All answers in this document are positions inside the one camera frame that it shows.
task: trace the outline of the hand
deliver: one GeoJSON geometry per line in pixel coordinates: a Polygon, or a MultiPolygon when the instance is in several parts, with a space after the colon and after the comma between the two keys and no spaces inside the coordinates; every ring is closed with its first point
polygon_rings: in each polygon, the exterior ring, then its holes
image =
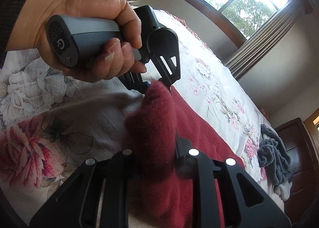
{"type": "Polygon", "coordinates": [[[37,48],[43,60],[67,76],[86,82],[111,79],[131,70],[146,72],[145,66],[134,61],[132,47],[139,49],[141,21],[126,0],[26,0],[14,25],[7,51],[37,48]],[[127,42],[112,38],[105,44],[103,54],[85,69],[68,69],[52,53],[47,41],[45,23],[52,15],[97,17],[115,20],[127,42]]]}

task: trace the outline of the wall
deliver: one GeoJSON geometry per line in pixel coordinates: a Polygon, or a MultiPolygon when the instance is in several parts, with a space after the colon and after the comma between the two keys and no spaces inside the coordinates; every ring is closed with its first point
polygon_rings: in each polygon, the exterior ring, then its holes
{"type": "Polygon", "coordinates": [[[225,60],[237,50],[233,42],[213,22],[184,0],[138,0],[133,5],[150,5],[154,9],[166,10],[184,19],[221,60],[225,60]]]}
{"type": "Polygon", "coordinates": [[[317,108],[319,108],[319,77],[273,114],[270,123],[275,128],[297,117],[304,121],[317,108]]]}
{"type": "MultiPolygon", "coordinates": [[[[311,89],[319,68],[318,33],[318,11],[302,15],[274,48],[239,80],[256,106],[267,110],[271,118],[277,115],[273,119],[279,119],[281,108],[306,87],[311,89]]],[[[296,109],[294,115],[298,117],[298,114],[296,109]]],[[[276,126],[278,122],[274,120],[272,124],[276,126]]]]}

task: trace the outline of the gray cloth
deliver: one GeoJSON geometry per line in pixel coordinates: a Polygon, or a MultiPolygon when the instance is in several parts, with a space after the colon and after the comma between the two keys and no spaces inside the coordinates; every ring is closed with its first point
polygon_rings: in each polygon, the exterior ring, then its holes
{"type": "Polygon", "coordinates": [[[284,183],[276,186],[274,188],[274,192],[280,196],[280,198],[283,201],[287,201],[289,199],[290,196],[290,189],[292,187],[292,182],[288,182],[288,180],[286,180],[284,183]]]}
{"type": "Polygon", "coordinates": [[[286,180],[291,182],[291,159],[283,141],[266,125],[262,124],[260,128],[263,136],[257,151],[260,167],[265,167],[268,178],[275,186],[284,183],[286,180]]]}

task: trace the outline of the sleeve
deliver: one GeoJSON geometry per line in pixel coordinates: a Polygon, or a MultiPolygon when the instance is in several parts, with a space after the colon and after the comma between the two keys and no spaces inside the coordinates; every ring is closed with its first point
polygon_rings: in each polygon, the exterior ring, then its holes
{"type": "Polygon", "coordinates": [[[14,24],[26,0],[1,0],[0,3],[0,68],[7,55],[5,48],[14,24]]]}

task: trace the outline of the dark wood furniture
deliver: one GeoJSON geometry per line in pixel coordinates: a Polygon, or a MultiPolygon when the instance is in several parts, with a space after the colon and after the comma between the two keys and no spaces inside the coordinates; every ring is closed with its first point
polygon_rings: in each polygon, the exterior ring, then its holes
{"type": "Polygon", "coordinates": [[[319,162],[314,146],[300,118],[275,129],[291,157],[292,188],[285,213],[296,223],[313,202],[319,188],[319,162]]]}

